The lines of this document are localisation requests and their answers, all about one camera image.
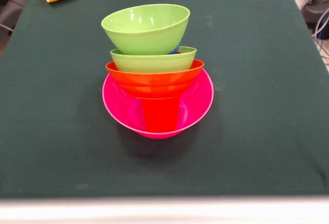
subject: pink bowl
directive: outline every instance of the pink bowl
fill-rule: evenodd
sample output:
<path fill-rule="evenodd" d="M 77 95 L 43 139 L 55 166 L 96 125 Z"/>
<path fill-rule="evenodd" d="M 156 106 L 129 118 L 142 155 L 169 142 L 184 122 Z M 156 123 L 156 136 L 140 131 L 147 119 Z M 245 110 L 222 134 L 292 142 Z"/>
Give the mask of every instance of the pink bowl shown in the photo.
<path fill-rule="evenodd" d="M 176 130 L 166 133 L 146 132 L 142 100 L 126 93 L 118 82 L 107 75 L 103 84 L 103 102 L 109 114 L 121 125 L 152 139 L 176 136 L 199 122 L 208 112 L 214 98 L 214 88 L 208 73 L 202 69 L 193 84 L 180 98 Z"/>

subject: red bowl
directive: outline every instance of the red bowl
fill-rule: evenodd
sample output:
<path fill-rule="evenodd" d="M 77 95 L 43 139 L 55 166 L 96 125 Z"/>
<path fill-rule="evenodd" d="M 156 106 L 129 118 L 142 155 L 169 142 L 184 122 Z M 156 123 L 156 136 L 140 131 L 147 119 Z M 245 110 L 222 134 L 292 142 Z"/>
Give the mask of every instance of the red bowl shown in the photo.
<path fill-rule="evenodd" d="M 107 111 L 121 125 L 147 138 L 165 139 L 192 127 L 206 115 L 214 98 L 214 88 L 203 69 L 180 97 L 176 127 L 162 133 L 149 131 L 143 114 L 143 99 L 129 95 L 110 75 L 104 81 L 102 94 Z"/>
<path fill-rule="evenodd" d="M 189 88 L 204 67 L 194 59 L 189 70 L 162 73 L 134 73 L 119 71 L 114 62 L 106 65 L 108 73 L 131 96 L 143 99 L 170 98 L 181 95 Z"/>

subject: orange bowl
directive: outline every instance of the orange bowl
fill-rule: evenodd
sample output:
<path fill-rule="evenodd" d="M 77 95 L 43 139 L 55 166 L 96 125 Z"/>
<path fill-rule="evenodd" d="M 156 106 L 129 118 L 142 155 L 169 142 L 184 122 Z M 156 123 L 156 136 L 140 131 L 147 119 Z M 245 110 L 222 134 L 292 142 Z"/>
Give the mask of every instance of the orange bowl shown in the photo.
<path fill-rule="evenodd" d="M 119 71 L 114 62 L 106 65 L 108 73 L 133 97 L 144 99 L 169 98 L 181 95 L 190 87 L 204 63 L 194 59 L 189 70 L 162 73 Z"/>

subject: table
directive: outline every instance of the table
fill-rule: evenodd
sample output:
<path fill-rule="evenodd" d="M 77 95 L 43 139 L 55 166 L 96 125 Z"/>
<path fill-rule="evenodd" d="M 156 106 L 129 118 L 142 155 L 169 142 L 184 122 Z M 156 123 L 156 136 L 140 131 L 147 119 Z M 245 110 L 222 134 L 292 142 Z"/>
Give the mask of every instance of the table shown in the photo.
<path fill-rule="evenodd" d="M 191 18 L 215 98 L 172 139 L 116 123 L 101 96 L 130 6 Z M 29 0 L 0 60 L 0 197 L 294 196 L 329 193 L 329 77 L 294 0 Z"/>

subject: green bowl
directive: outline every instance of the green bowl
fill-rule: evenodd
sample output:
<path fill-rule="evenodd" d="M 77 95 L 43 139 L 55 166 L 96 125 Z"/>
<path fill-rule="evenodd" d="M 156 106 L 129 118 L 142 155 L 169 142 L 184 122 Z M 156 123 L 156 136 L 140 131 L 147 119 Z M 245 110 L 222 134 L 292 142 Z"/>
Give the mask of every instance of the green bowl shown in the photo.
<path fill-rule="evenodd" d="M 137 73 L 159 73 L 190 69 L 196 48 L 179 47 L 177 54 L 127 55 L 119 49 L 111 50 L 111 56 L 119 71 Z"/>
<path fill-rule="evenodd" d="M 114 12 L 102 20 L 102 27 L 124 54 L 160 55 L 180 43 L 190 10 L 173 4 L 151 4 Z"/>

